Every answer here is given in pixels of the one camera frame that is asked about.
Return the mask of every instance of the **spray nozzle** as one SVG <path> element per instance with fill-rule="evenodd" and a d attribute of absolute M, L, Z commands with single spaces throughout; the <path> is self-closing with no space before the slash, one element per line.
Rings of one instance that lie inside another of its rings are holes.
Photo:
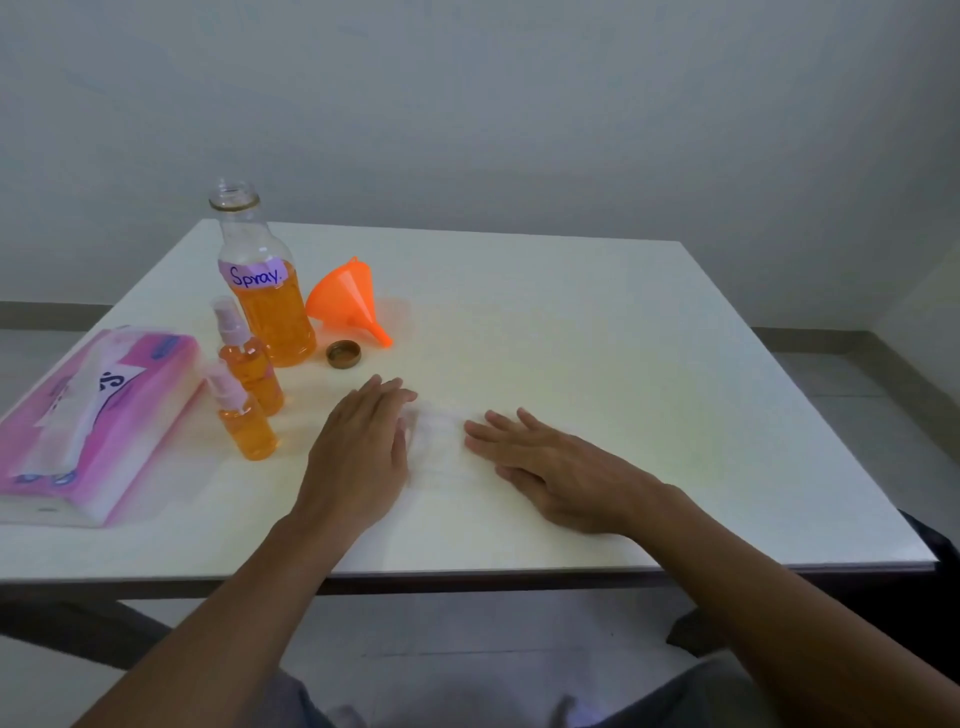
<path fill-rule="evenodd" d="M 239 347 L 250 341 L 250 327 L 237 308 L 236 301 L 230 296 L 221 296 L 212 302 L 213 312 L 217 314 L 217 329 L 220 338 L 231 347 Z"/>
<path fill-rule="evenodd" d="M 243 384 L 230 373 L 226 361 L 211 361 L 204 367 L 204 377 L 210 387 L 210 394 L 223 409 L 243 409 L 250 395 L 243 388 Z"/>

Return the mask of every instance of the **plastic packaging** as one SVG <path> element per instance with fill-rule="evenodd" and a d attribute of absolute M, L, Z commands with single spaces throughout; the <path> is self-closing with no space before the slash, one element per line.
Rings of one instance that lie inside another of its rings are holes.
<path fill-rule="evenodd" d="M 283 390 L 263 342 L 250 333 L 233 298 L 222 296 L 214 299 L 212 305 L 224 342 L 220 358 L 227 362 L 230 373 L 240 380 L 244 389 L 256 397 L 263 413 L 267 417 L 275 415 L 283 406 Z"/>
<path fill-rule="evenodd" d="M 217 413 L 240 453 L 248 460 L 263 460 L 276 450 L 277 438 L 267 416 L 256 401 L 227 368 L 217 359 L 204 370 L 213 399 L 220 405 Z"/>
<path fill-rule="evenodd" d="M 303 309 L 290 249 L 267 227 L 252 184 L 220 180 L 209 201 L 224 236 L 220 273 L 251 331 L 275 366 L 300 364 L 317 349 L 317 337 Z"/>
<path fill-rule="evenodd" d="M 0 522 L 107 523 L 200 387 L 199 351 L 191 336 L 104 329 L 50 372 L 0 422 Z"/>
<path fill-rule="evenodd" d="M 306 312 L 329 326 L 363 328 L 384 349 L 394 343 L 376 322 L 370 266 L 356 256 L 313 287 L 306 300 Z"/>

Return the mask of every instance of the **label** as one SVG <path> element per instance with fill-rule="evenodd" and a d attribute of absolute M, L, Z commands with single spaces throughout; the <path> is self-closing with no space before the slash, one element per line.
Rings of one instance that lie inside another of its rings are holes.
<path fill-rule="evenodd" d="M 275 288 L 287 280 L 287 264 L 281 257 L 267 258 L 260 263 L 237 265 L 220 261 L 220 275 L 230 288 Z"/>
<path fill-rule="evenodd" d="M 100 375 L 100 392 L 97 394 L 96 404 L 97 415 L 99 416 L 104 411 L 107 400 L 146 371 L 144 367 L 134 367 L 131 364 L 121 364 L 120 362 L 108 364 L 105 371 Z M 65 394 L 66 387 L 63 388 L 63 391 L 60 392 L 43 416 L 36 421 L 36 427 L 44 427 L 50 422 L 54 410 L 57 409 L 57 405 L 60 404 L 60 400 L 63 399 Z"/>

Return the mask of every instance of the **right hand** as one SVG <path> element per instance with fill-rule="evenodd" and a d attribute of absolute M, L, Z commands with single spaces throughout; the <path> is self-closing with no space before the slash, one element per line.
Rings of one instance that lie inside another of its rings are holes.
<path fill-rule="evenodd" d="M 492 461 L 557 525 L 584 533 L 633 536 L 650 491 L 665 486 L 626 460 L 544 425 L 525 409 L 516 423 L 487 412 L 486 424 L 467 421 L 468 449 Z"/>

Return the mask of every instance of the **left hand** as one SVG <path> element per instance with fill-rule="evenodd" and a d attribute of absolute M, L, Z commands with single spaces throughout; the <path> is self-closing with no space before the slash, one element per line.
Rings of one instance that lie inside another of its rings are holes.
<path fill-rule="evenodd" d="M 373 375 L 330 412 L 290 513 L 301 526 L 333 528 L 352 544 L 387 515 L 408 475 L 400 408 L 417 398 L 402 386 Z"/>

